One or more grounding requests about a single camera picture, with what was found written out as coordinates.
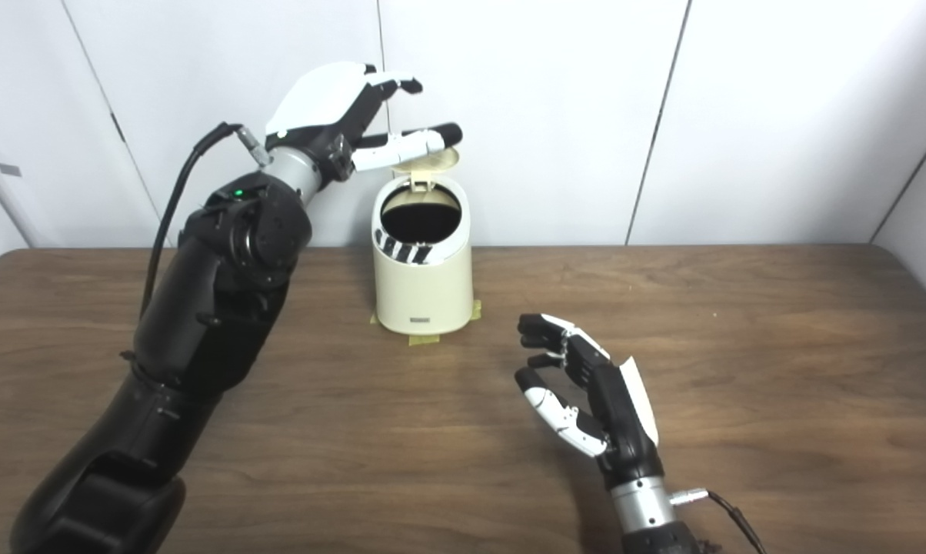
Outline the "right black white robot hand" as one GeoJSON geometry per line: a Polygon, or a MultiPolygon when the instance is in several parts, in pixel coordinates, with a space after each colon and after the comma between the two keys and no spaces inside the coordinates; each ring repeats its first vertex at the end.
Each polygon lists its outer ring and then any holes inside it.
{"type": "Polygon", "coordinates": [[[517,331],[523,347],[540,349],[515,372],[524,399],[559,439],[597,460],[607,489],[665,476],[653,409],[635,360],[617,364],[586,331],[548,313],[523,313],[517,331]],[[585,392],[589,410],[551,389],[539,372],[543,368],[561,369],[585,392]]]}

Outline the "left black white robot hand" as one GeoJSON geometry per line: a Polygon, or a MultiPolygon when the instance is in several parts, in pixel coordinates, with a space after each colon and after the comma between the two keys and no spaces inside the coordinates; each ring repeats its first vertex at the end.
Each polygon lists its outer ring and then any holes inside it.
{"type": "Polygon", "coordinates": [[[460,143],[463,133],[456,123],[369,135],[375,116],[398,91],[417,95],[424,87],[411,73],[351,61],[305,74],[266,124],[271,161],[263,172],[292,189],[319,192],[356,172],[395,167],[460,143]]]}

